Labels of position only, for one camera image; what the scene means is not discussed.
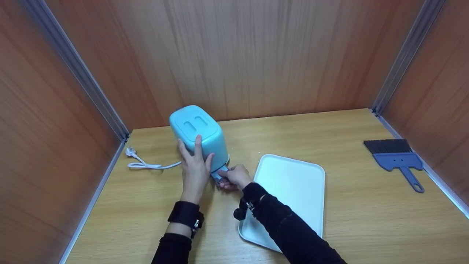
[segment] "table surface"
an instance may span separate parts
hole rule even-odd
[[[363,140],[392,138],[368,111],[346,110],[219,123],[231,164],[254,175],[264,154],[321,165],[326,171],[324,239],[349,263],[466,263],[469,221],[423,171],[413,191],[398,170],[381,169]],[[134,130],[127,142],[148,163],[180,160],[169,127]],[[70,256],[73,263],[149,264],[182,191],[181,167],[130,171],[121,153]],[[189,263],[287,263],[243,241],[233,218],[241,194],[209,184],[204,228]]]

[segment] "person's left hand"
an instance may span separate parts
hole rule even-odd
[[[194,155],[191,156],[187,151],[184,142],[178,140],[179,152],[182,156],[182,195],[181,201],[199,204],[200,198],[207,186],[210,165],[212,163],[214,153],[210,153],[204,163],[202,157],[202,136],[197,135]]]

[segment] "black bristles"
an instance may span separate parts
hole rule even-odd
[[[365,140],[367,149],[372,153],[402,153],[412,152],[407,140]]]

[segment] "black sleeve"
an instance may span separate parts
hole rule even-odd
[[[192,241],[190,238],[166,233],[160,240],[151,264],[187,264]]]
[[[244,197],[254,203],[253,215],[259,220],[282,253],[292,264],[345,263],[297,214],[257,183],[244,189]]]

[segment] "metal edge strip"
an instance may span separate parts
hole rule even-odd
[[[20,0],[121,141],[129,131],[44,0]]]
[[[86,208],[86,211],[83,214],[83,217],[80,220],[80,223],[76,227],[76,230],[75,230],[75,233],[72,236],[72,239],[68,243],[68,246],[67,246],[67,248],[65,249],[65,252],[62,255],[62,258],[60,259],[60,262],[59,262],[60,264],[65,264],[65,262],[67,261],[68,256],[70,255],[70,252],[72,252],[72,248],[75,245],[75,242],[78,239],[78,236],[80,235],[80,233],[81,233],[81,231],[82,231],[82,229],[83,229],[83,227],[86,223],[86,220],[88,220],[88,217],[90,216],[91,211],[93,210],[93,207],[96,204],[96,201],[98,200],[98,197],[101,194],[101,191],[103,190],[107,179],[109,178],[109,175],[111,175],[111,172],[112,172],[112,170],[113,170],[113,168],[114,168],[114,166],[117,162],[117,159],[119,158],[119,156],[121,155],[122,150],[124,149],[125,143],[126,143],[125,141],[121,142],[121,144],[117,148],[117,151],[114,154],[114,157],[111,160],[111,163],[107,167],[107,170],[104,173],[104,176],[101,179],[98,187],[96,188],[96,191],[94,192],[94,195],[93,195],[90,203],[88,204],[88,207]]]
[[[375,115],[383,113],[444,3],[445,0],[425,0],[373,102],[371,109]]]
[[[396,139],[402,139],[401,135],[382,117],[382,116],[377,116],[376,117],[382,124],[383,126],[396,138]],[[466,216],[467,219],[469,219],[469,206],[466,205],[466,203],[459,198],[459,196],[443,181],[440,176],[425,162],[424,159],[416,152],[414,151],[417,156],[420,158],[420,160],[424,164],[424,170],[427,172],[428,176],[433,180],[433,182],[441,189],[441,191],[451,200],[454,205],[461,210],[461,212]]]

